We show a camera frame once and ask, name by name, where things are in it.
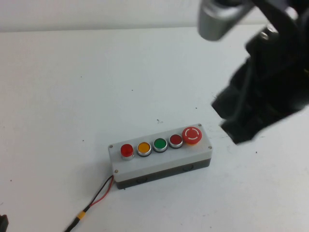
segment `control box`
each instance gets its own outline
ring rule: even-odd
[[[109,145],[119,189],[208,167],[213,148],[201,124]]]

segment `dark red push button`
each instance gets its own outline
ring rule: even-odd
[[[187,127],[183,130],[183,140],[187,144],[197,144],[202,139],[202,132],[196,127]]]
[[[183,139],[180,135],[174,134],[169,138],[169,146],[172,148],[180,148],[183,145]]]
[[[124,160],[131,160],[134,158],[134,149],[130,144],[124,144],[120,149],[121,157]]]

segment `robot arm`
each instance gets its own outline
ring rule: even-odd
[[[246,44],[250,57],[212,103],[224,120],[221,127],[236,144],[251,140],[309,103],[309,1],[205,0],[200,35],[211,41],[222,38],[254,6],[272,25]],[[289,6],[298,19],[285,12]]]

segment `push button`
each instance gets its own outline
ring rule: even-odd
[[[154,141],[154,150],[158,153],[165,152],[168,148],[168,143],[165,139],[159,138]]]
[[[134,158],[134,149],[130,144],[124,144],[120,148],[121,157],[124,160],[131,160]]]
[[[180,148],[183,145],[183,139],[180,135],[174,134],[169,138],[169,145],[172,148]]]
[[[137,147],[137,154],[141,157],[147,157],[151,153],[151,146],[149,143],[142,142]]]
[[[196,127],[187,127],[183,130],[183,140],[187,144],[197,144],[202,139],[202,132]]]

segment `screw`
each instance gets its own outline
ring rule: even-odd
[[[269,39],[269,36],[265,33],[265,32],[261,32],[260,33],[260,36],[263,40],[268,40]]]

